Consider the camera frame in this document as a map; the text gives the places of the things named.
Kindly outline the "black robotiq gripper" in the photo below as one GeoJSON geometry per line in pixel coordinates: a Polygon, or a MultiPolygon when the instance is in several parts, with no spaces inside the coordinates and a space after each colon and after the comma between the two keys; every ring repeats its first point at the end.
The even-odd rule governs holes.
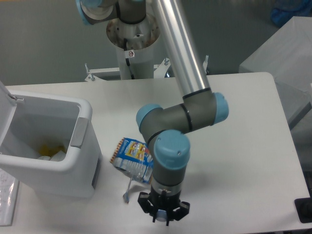
{"type": "Polygon", "coordinates": [[[158,210],[166,211],[166,226],[168,226],[171,221],[180,221],[189,214],[190,204],[185,201],[180,202],[180,194],[181,192],[175,195],[159,194],[151,188],[149,194],[140,192],[137,201],[142,210],[152,217],[153,223],[156,221],[158,210]]]}

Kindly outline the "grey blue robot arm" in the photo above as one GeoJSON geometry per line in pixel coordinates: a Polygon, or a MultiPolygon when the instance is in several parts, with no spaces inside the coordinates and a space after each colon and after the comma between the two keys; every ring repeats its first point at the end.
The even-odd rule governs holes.
{"type": "MultiPolygon", "coordinates": [[[[190,210],[180,200],[181,187],[190,159],[187,133],[224,121],[229,114],[226,99],[211,91],[206,72],[192,47],[184,11],[178,0],[151,2],[157,27],[174,71],[183,102],[169,108],[148,104],[139,109],[136,122],[153,157],[151,191],[141,192],[138,203],[153,221],[179,221],[190,210]]],[[[152,44],[144,0],[78,0],[78,12],[87,25],[118,20],[116,45],[128,54],[152,44]]]]}

